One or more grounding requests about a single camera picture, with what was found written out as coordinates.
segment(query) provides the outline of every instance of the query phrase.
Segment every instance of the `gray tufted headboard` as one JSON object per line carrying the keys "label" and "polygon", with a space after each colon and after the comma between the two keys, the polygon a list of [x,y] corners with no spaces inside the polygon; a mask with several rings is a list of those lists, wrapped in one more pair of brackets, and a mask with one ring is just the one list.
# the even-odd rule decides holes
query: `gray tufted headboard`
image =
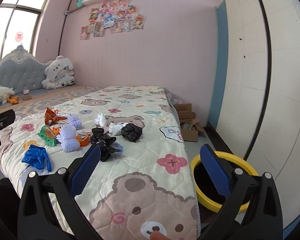
{"label": "gray tufted headboard", "polygon": [[40,89],[47,66],[19,45],[0,61],[0,86],[12,88],[16,94]]}

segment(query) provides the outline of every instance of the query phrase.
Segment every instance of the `quilt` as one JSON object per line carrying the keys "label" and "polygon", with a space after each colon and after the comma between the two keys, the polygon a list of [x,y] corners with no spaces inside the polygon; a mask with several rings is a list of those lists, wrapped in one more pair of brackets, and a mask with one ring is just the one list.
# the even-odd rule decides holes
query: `quilt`
{"label": "quilt", "polygon": [[[195,240],[200,230],[198,205],[183,139],[161,87],[111,86],[56,104],[62,114],[78,115],[86,131],[103,113],[107,125],[128,122],[142,127],[138,142],[121,135],[112,144],[121,150],[99,162],[76,202],[104,240],[150,239],[156,230],[175,240]],[[45,147],[52,172],[68,167],[90,145],[66,153],[50,147],[37,135],[44,112],[24,116],[1,131],[0,169],[21,197],[27,175],[37,170],[21,160],[29,144]],[[72,233],[54,194],[52,206],[63,230]]]}

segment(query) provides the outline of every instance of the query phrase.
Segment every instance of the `black pants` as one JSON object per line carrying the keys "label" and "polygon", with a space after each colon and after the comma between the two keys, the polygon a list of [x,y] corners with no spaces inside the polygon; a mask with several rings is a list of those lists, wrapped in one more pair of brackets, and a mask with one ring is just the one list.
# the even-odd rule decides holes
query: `black pants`
{"label": "black pants", "polygon": [[0,179],[0,219],[17,237],[17,220],[20,198],[8,178]]}

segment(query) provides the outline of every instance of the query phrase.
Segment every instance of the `pink flower print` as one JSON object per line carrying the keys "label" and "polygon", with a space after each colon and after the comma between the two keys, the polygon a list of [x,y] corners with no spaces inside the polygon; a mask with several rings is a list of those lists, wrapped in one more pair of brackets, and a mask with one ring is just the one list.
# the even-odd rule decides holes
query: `pink flower print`
{"label": "pink flower print", "polygon": [[32,123],[25,123],[21,126],[20,131],[28,131],[28,132],[32,132],[34,131],[34,125]]}
{"label": "pink flower print", "polygon": [[121,110],[116,109],[116,108],[108,109],[108,111],[109,111],[110,113],[112,113],[112,114],[116,114],[116,113],[118,113],[118,112],[121,112]]}
{"label": "pink flower print", "polygon": [[187,160],[183,157],[177,157],[168,153],[165,158],[157,160],[160,166],[166,168],[167,172],[170,174],[177,174],[180,172],[180,168],[188,164]]}

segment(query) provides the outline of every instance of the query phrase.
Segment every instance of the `orange toy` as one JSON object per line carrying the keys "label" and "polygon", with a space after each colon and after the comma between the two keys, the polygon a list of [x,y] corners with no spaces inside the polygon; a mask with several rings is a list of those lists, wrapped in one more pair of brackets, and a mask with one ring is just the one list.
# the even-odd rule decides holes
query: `orange toy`
{"label": "orange toy", "polygon": [[81,147],[87,146],[89,144],[89,141],[90,141],[90,138],[89,138],[87,133],[86,133],[86,136],[83,139],[81,139],[81,135],[79,135],[79,134],[75,138],[76,138],[77,141],[80,142]]}
{"label": "orange toy", "polygon": [[10,97],[6,99],[7,102],[9,102],[12,105],[16,105],[17,103],[19,103],[19,97]]}
{"label": "orange toy", "polygon": [[53,125],[57,123],[59,120],[67,119],[64,116],[57,116],[58,110],[52,111],[50,108],[47,107],[46,114],[44,115],[44,123],[46,125]]}
{"label": "orange toy", "polygon": [[55,135],[60,134],[60,128],[61,127],[52,127],[52,131],[54,132]]}

